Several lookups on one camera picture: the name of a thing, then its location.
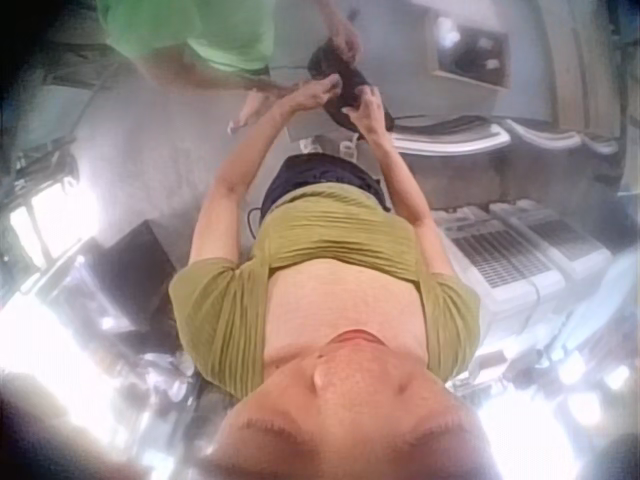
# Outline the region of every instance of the floor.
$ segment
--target floor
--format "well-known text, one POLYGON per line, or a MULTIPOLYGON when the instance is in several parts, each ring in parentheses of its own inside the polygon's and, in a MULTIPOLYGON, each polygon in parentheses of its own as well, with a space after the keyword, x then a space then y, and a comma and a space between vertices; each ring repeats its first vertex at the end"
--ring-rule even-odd
MULTIPOLYGON (((81 181, 98 205, 98 240, 109 246, 150 219, 172 261, 185 265, 204 193, 243 135, 226 133, 242 100, 236 93, 167 92, 135 74, 101 92, 81 122, 74 146, 81 181)), ((297 144, 289 143, 286 135, 278 138, 249 193, 245 212, 259 206, 282 159, 297 152, 297 144)), ((602 194, 593 182, 602 159, 582 148, 555 153, 515 141, 492 153, 408 156, 407 162, 438 209, 529 197, 580 218, 586 200, 602 194)), ((359 163, 379 176, 362 143, 359 163)), ((246 222, 242 245, 245 252, 251 245, 246 222)))

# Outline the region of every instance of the sneaker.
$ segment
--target sneaker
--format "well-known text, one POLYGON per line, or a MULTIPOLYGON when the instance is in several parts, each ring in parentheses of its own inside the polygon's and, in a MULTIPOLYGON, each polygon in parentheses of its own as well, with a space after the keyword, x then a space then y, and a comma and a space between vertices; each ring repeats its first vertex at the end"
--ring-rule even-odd
POLYGON ((340 157, 353 163, 358 162, 358 137, 355 134, 351 140, 340 142, 340 157))
POLYGON ((322 153, 322 147, 318 144, 315 137, 300 140, 300 150, 302 153, 322 153))

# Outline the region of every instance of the wire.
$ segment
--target wire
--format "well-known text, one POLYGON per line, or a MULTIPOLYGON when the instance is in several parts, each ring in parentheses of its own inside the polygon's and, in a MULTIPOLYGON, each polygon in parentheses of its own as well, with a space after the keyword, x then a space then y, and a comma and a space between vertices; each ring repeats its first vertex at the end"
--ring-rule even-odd
POLYGON ((249 227, 249 233, 254 240, 256 239, 256 233, 253 231, 253 225, 251 225, 251 215, 253 215, 253 213, 255 213, 256 211, 259 212, 261 210, 262 209, 260 207, 254 207, 247 212, 247 227, 249 227))

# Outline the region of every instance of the olive green t-shirt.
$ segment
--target olive green t-shirt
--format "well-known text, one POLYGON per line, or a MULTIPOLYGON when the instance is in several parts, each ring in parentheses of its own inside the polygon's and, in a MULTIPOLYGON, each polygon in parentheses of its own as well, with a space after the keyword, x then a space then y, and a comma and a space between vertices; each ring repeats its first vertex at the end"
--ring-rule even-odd
POLYGON ((275 0, 98 0, 109 43, 129 58, 188 44, 221 70, 258 70, 273 53, 275 0))
POLYGON ((456 277, 427 270, 404 219, 355 187, 325 183, 284 197, 265 219, 244 264, 202 260, 171 283, 180 339, 209 381, 238 398, 260 386, 270 274, 321 258, 414 284, 425 314, 425 367, 443 381, 466 370, 480 337, 475 292, 456 277))

